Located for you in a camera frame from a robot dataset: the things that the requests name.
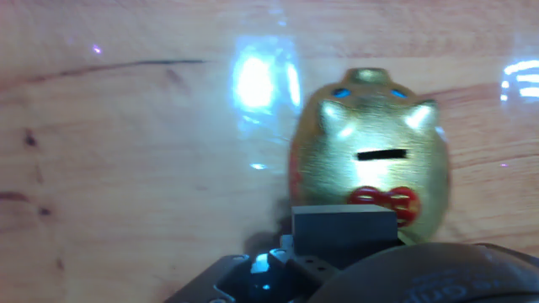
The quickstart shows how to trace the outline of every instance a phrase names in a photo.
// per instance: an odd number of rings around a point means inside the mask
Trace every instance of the coin slot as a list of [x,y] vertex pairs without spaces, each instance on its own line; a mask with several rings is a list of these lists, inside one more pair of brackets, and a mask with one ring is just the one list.
[[365,152],[358,152],[357,154],[357,159],[359,161],[404,159],[406,157],[407,157],[407,151],[404,149],[392,149],[392,150],[384,150],[384,151],[365,151]]

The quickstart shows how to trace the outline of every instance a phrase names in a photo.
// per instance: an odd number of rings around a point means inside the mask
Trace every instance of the black plastic part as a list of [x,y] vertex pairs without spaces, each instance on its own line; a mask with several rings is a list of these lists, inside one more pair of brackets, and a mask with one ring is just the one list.
[[425,243],[354,264],[308,303],[488,302],[521,295],[539,295],[539,268],[531,263],[487,247]]
[[164,303],[209,303],[212,300],[234,302],[235,299],[220,290],[220,286],[226,288],[234,281],[248,279],[250,268],[251,262],[247,256],[223,257]]
[[292,234],[295,255],[317,256],[339,269],[402,245],[395,212],[377,205],[293,207]]

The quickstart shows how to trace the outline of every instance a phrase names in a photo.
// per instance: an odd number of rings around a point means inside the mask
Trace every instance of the gold piggy bank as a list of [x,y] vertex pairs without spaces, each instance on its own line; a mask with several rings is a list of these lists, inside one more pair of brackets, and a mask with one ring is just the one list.
[[399,237],[426,242],[449,202],[439,110],[387,71],[349,70],[306,104],[291,143],[291,204],[374,204],[394,210]]

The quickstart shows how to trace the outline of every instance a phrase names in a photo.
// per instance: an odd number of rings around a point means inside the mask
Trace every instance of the wooden surface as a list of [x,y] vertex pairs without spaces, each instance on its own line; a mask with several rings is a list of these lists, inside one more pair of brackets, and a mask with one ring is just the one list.
[[[440,103],[453,194],[439,239],[539,254],[539,84],[517,81],[539,74],[537,9],[0,1],[0,302],[160,302],[276,232],[295,94],[354,66]],[[249,58],[258,74],[238,80]],[[242,105],[268,92],[278,106]]]

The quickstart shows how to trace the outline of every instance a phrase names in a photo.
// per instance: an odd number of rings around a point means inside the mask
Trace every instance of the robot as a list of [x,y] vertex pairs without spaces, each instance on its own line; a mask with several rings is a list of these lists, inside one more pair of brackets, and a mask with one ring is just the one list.
[[430,242],[450,194],[438,116],[378,68],[320,88],[291,143],[291,235],[219,259],[165,303],[539,302],[539,258]]

